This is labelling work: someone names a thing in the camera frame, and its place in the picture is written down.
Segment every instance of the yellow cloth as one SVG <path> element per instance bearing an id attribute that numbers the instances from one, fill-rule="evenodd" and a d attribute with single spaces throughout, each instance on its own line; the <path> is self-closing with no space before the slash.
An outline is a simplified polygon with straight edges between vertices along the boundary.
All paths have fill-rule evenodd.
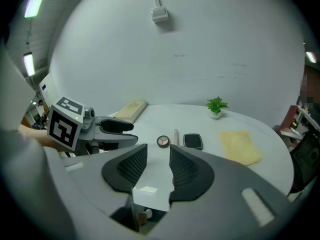
<path id="1" fill-rule="evenodd" d="M 245 166 L 261 161 L 261 152 L 252 143 L 247 130 L 220 131 L 219 137 L 227 159 Z"/>

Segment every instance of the ceiling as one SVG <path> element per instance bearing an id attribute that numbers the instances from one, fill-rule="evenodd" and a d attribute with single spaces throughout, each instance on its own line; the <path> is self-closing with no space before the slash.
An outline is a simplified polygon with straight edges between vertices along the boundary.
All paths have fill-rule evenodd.
<path id="1" fill-rule="evenodd" d="M 38 15 L 24 18 L 27 1 L 22 3 L 10 22 L 10 35 L 6 47 L 22 75 L 35 90 L 38 90 L 38 84 L 49 72 L 48 56 L 50 47 L 54 45 L 53 36 L 57 25 L 62 18 L 66 18 L 66 11 L 70 14 L 70 7 L 75 8 L 77 3 L 73 0 L 42 0 Z M 305 51 L 313 52 L 317 58 L 317 63 L 309 62 L 308 58 L 305 63 L 320 70 L 320 49 L 316 39 L 307 21 L 301 15 L 297 18 L 304 37 Z M 28 52 L 32 52 L 33 55 L 35 75 L 32 77 L 28 77 L 23 61 L 23 54 Z"/>

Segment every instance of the ceiling light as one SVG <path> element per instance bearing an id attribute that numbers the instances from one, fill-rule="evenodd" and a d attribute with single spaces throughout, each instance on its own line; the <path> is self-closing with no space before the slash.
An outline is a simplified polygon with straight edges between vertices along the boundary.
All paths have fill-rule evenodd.
<path id="1" fill-rule="evenodd" d="M 29 0 L 24 12 L 24 17 L 34 17 L 37 16 L 42 0 Z"/>
<path id="2" fill-rule="evenodd" d="M 309 60 L 310 60 L 312 63 L 316 63 L 316 62 L 317 62 L 317 61 L 316 61 L 316 57 L 315 57 L 315 55 L 314 55 L 312 52 L 307 51 L 307 52 L 306 52 L 306 55 L 308 56 Z"/>
<path id="3" fill-rule="evenodd" d="M 32 53 L 28 52 L 24 54 L 23 61 L 26 68 L 26 72 L 28 73 L 28 76 L 31 77 L 35 74 L 34 59 L 32 57 Z"/>

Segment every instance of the round table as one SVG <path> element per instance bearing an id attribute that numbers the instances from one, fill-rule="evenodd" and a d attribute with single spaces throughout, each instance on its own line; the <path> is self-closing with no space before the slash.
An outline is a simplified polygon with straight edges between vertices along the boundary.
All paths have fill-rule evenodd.
<path id="1" fill-rule="evenodd" d="M 134 129 L 128 132 L 138 136 L 137 144 L 148 145 L 147 166 L 133 189 L 135 204 L 169 211 L 169 195 L 174 190 L 169 167 L 170 147 L 159 148 L 156 141 L 159 136 L 166 135 L 173 144 L 175 129 L 179 132 L 179 145 L 184 145 L 184 134 L 200 134 L 202 151 L 222 158 L 226 156 L 219 132 L 249 131 L 253 144 L 262 153 L 262 160 L 248 167 L 284 195 L 289 194 L 294 179 L 291 156 L 284 142 L 269 126 L 229 110 L 223 110 L 219 119 L 212 119 L 205 106 L 148 105 L 135 121 Z"/>

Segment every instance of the black chair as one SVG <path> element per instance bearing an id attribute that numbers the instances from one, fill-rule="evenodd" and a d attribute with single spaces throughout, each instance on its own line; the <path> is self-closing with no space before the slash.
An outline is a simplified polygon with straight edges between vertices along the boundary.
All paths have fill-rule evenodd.
<path id="1" fill-rule="evenodd" d="M 320 143 L 311 131 L 308 131 L 297 147 L 290 152 L 294 179 L 290 193 L 303 191 L 319 174 Z"/>

